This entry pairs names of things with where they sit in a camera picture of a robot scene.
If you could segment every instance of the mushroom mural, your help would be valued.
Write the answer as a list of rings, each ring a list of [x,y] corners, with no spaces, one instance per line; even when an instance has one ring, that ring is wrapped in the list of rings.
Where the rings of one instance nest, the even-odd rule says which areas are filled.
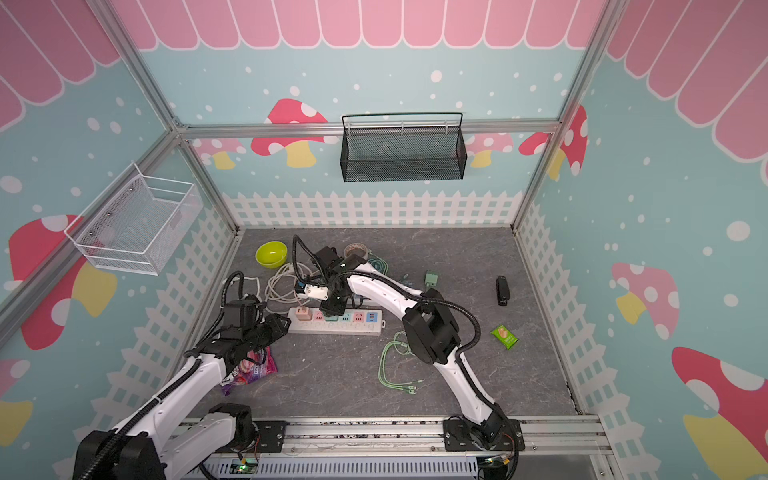
[[[520,153],[523,155],[533,155],[543,151],[547,137],[547,134],[541,132],[531,135],[520,145]],[[579,105],[576,116],[573,122],[571,122],[571,128],[565,132],[563,143],[560,144],[552,164],[547,169],[549,177],[554,181],[560,180],[560,167],[566,158],[568,159],[568,165],[571,166],[571,173],[574,176],[578,175],[584,164],[587,142],[587,111]]]
[[[485,168],[491,164],[491,152],[511,152],[515,145],[510,134],[477,134],[465,140],[467,155],[475,155],[470,167]]]
[[[272,108],[264,121],[266,124],[326,124],[328,121],[309,105],[292,98],[283,98]],[[257,155],[266,157],[281,151],[288,152],[288,166],[291,168],[312,167],[317,159],[310,151],[309,141],[322,144],[336,144],[338,137],[281,137],[254,138],[250,149]]]
[[[614,263],[611,288],[620,285],[629,292],[616,299],[621,315],[634,325],[646,310],[662,340],[672,336],[680,317],[677,285],[666,270],[630,263]]]
[[[29,370],[28,360],[0,360],[0,399]],[[0,447],[10,446],[32,416],[32,402],[0,400]]]
[[[768,382],[693,349],[672,350],[680,380],[703,402],[711,418],[685,415],[683,424],[707,466],[723,480],[768,472]]]
[[[63,241],[64,228],[76,218],[75,215],[41,218],[11,235],[8,252],[14,279],[5,283],[7,290],[16,288]],[[80,258],[22,324],[27,346],[40,350],[58,340],[72,299],[80,301],[91,316],[99,316],[117,288],[118,278],[114,274],[95,268],[85,257]]]
[[[218,170],[235,168],[235,163],[227,152],[238,154],[246,152],[243,144],[236,138],[196,138],[192,142],[192,147],[206,165],[210,165],[210,159],[213,157],[214,165]]]

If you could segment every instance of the gray marble surface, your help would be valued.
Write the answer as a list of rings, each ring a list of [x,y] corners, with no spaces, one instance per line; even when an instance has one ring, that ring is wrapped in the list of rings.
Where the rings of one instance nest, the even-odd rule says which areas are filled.
[[[424,289],[425,271],[434,270],[439,274],[437,290],[478,317],[482,338],[466,356],[485,390],[505,412],[575,415],[561,366],[509,229],[246,230],[230,270],[259,277],[263,292],[274,270],[256,262],[257,248],[269,240],[280,240],[290,250],[295,233],[312,251],[328,245],[343,252],[349,243],[362,242],[387,261],[390,277],[399,280],[407,273],[414,288],[420,290]],[[299,260],[310,263],[303,253]],[[511,299],[506,307],[496,303],[498,275],[509,281]],[[245,287],[246,292],[253,292],[256,282],[247,280]],[[287,282],[283,287],[289,288]],[[461,314],[455,316],[462,341],[469,341],[472,325]],[[289,333],[272,345],[277,373],[238,386],[227,397],[217,387],[191,416],[202,416],[211,406],[224,401],[251,406],[254,417],[460,413],[458,402],[435,368],[414,356],[400,356],[391,349],[386,366],[390,381],[424,379],[416,395],[379,383],[382,349],[402,329],[402,322],[393,315],[385,313],[384,318],[386,328],[381,336]],[[519,338],[509,351],[491,335],[500,323]]]

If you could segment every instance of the green bowl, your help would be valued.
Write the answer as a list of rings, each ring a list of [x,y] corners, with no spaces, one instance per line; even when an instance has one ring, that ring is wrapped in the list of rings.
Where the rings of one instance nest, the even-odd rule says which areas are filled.
[[[280,268],[288,258],[288,247],[283,242],[266,242],[256,250],[256,261],[266,268]]]

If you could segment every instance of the snack bag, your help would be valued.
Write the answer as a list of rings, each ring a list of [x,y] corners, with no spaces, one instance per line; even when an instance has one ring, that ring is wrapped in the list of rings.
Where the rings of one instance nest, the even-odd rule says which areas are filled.
[[[269,347],[258,353],[254,351],[248,352],[248,358],[256,363],[243,360],[221,381],[221,392],[224,396],[229,395],[235,386],[256,382],[258,379],[277,371],[275,359],[272,358]]]

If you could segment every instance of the metal basket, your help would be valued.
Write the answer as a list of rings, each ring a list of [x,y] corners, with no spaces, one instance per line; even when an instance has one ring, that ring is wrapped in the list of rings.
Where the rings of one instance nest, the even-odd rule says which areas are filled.
[[[147,275],[160,274],[203,209],[197,185],[140,171],[79,225],[94,203],[67,226],[67,237],[97,268]]]
[[[464,178],[462,119],[455,112],[343,116],[344,181]]]

